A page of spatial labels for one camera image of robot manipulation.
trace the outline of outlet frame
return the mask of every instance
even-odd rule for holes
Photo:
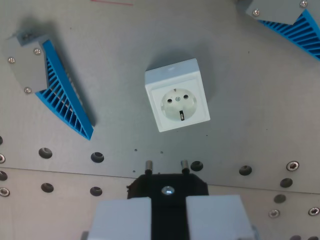
[[[159,132],[210,120],[202,77],[195,58],[146,71],[145,89]],[[172,89],[185,89],[195,96],[197,108],[189,119],[173,121],[163,114],[161,101]]]

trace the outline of electrical socket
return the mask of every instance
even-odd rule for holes
[[[210,120],[195,58],[146,71],[145,89],[159,132]]]

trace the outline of metal plate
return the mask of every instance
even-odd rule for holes
[[[187,159],[203,163],[209,184],[281,190],[292,178],[290,191],[320,193],[319,62],[233,1],[6,0],[0,22],[1,41],[36,25],[53,36],[95,125],[91,141],[81,137],[26,96],[1,58],[2,167],[135,178],[146,160],[177,173]],[[192,58],[211,121],[158,132],[145,70]],[[52,158],[39,156],[43,147]],[[93,152],[104,161],[92,162]],[[286,170],[290,161],[297,171]],[[252,174],[239,175],[243,165]]]
[[[98,202],[125,199],[130,178],[70,174],[58,172],[1,169],[8,175],[0,187],[10,196],[0,197],[0,235],[2,240],[80,240],[89,231]],[[54,191],[46,193],[41,184],[51,183]],[[90,188],[100,187],[101,196],[92,196]],[[320,215],[308,210],[319,207],[318,194],[284,192],[286,201],[274,203],[278,191],[237,187],[209,186],[211,195],[240,195],[248,217],[261,240],[289,240],[300,235],[303,240],[320,237]],[[270,218],[270,210],[280,211]]]

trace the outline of gray bracket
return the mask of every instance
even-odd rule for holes
[[[42,47],[48,39],[47,35],[18,33],[2,45],[2,53],[26,94],[48,88],[46,52]]]
[[[256,20],[294,24],[302,12],[313,8],[313,3],[318,0],[307,0],[307,6],[301,7],[303,0],[238,0],[237,6]]]

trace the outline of circular hole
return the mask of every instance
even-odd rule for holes
[[[301,236],[294,235],[294,236],[290,237],[290,240],[301,240]]]
[[[8,197],[10,195],[10,191],[5,187],[0,187],[0,196]]]
[[[313,207],[309,210],[308,214],[310,216],[316,216],[319,214],[319,212],[320,212],[320,209],[318,207]]]
[[[52,157],[52,151],[49,148],[42,147],[39,149],[39,155],[44,159],[49,159]]]
[[[101,152],[94,152],[91,154],[91,160],[95,163],[102,163],[103,160],[105,160],[104,155]]]
[[[285,178],[281,180],[280,186],[283,188],[289,188],[293,183],[294,181],[292,181],[291,178]]]
[[[0,153],[0,164],[3,164],[6,161],[5,156]]]
[[[5,181],[8,179],[8,175],[4,171],[0,171],[0,181]]]
[[[286,201],[286,196],[283,194],[278,194],[274,197],[273,201],[277,204],[282,204],[284,201]]]
[[[194,161],[193,163],[191,163],[190,168],[191,168],[191,170],[193,170],[195,172],[199,172],[201,169],[204,168],[204,165],[200,161]]]
[[[41,185],[42,191],[45,193],[52,193],[54,191],[54,186],[52,186],[50,183],[44,183]]]
[[[244,166],[240,167],[239,173],[240,173],[242,176],[248,176],[249,174],[252,173],[252,167],[250,167],[250,166],[248,166],[248,165],[244,165]]]
[[[94,186],[90,189],[92,196],[98,197],[102,194],[102,189],[100,187]]]
[[[297,161],[291,161],[286,165],[286,169],[289,171],[295,171],[299,168],[299,163]]]

